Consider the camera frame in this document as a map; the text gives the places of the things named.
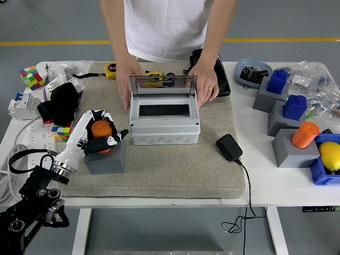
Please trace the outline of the person's right hand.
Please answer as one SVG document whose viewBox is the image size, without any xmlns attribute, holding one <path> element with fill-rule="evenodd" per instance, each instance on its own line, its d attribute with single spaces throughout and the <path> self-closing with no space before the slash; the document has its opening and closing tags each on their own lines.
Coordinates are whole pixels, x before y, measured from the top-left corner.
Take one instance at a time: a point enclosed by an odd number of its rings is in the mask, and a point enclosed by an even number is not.
<svg viewBox="0 0 340 255">
<path fill-rule="evenodd" d="M 139 62 L 133 57 L 116 61 L 116 80 L 118 91 L 125 110 L 131 106 L 131 92 L 129 89 L 129 80 L 131 76 L 142 76 Z"/>
</svg>

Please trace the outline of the person's left hand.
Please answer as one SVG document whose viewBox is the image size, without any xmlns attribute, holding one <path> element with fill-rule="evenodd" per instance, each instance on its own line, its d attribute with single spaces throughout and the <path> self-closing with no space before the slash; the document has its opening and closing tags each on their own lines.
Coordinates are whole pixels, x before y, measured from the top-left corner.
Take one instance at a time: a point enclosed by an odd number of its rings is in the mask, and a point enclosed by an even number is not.
<svg viewBox="0 0 340 255">
<path fill-rule="evenodd" d="M 198 62 L 188 73 L 197 76 L 197 103 L 201 108 L 206 102 L 213 101 L 218 93 L 219 87 L 217 76 L 214 71 L 214 64 Z"/>
</svg>

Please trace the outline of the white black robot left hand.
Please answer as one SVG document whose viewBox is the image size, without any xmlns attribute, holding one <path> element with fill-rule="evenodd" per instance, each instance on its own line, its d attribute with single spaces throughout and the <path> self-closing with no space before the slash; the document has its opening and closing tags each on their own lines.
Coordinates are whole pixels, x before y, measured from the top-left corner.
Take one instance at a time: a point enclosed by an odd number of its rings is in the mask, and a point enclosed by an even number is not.
<svg viewBox="0 0 340 255">
<path fill-rule="evenodd" d="M 112 135 L 94 138 L 91 127 L 98 121 L 107 122 L 112 129 Z M 85 155 L 115 147 L 128 133 L 127 129 L 117 131 L 110 113 L 106 110 L 88 110 L 73 129 L 66 148 L 56 156 L 51 170 L 74 173 L 79 169 L 80 161 Z"/>
</svg>

